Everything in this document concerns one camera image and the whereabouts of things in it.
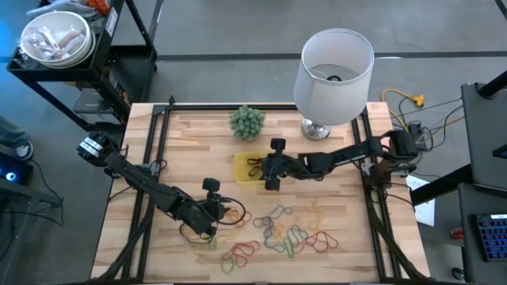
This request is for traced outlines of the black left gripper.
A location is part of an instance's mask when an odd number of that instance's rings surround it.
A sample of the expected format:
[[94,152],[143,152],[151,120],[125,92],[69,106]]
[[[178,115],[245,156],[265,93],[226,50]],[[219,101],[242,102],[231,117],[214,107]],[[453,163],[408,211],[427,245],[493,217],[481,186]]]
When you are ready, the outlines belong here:
[[213,223],[222,222],[225,215],[220,214],[220,204],[230,203],[220,199],[220,182],[214,178],[204,178],[202,188],[208,191],[205,200],[183,199],[177,209],[176,217],[190,227],[196,234],[214,236],[217,230]]

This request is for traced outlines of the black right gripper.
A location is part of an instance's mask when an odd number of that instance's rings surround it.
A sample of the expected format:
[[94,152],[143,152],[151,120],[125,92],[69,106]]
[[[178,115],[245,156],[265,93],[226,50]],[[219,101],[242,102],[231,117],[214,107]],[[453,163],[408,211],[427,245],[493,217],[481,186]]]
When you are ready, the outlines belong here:
[[265,158],[259,160],[261,169],[261,177],[265,181],[265,190],[279,191],[280,179],[284,177],[292,177],[297,180],[303,179],[303,167],[299,161],[293,157],[283,154],[286,147],[285,139],[271,139],[270,147],[274,150]]

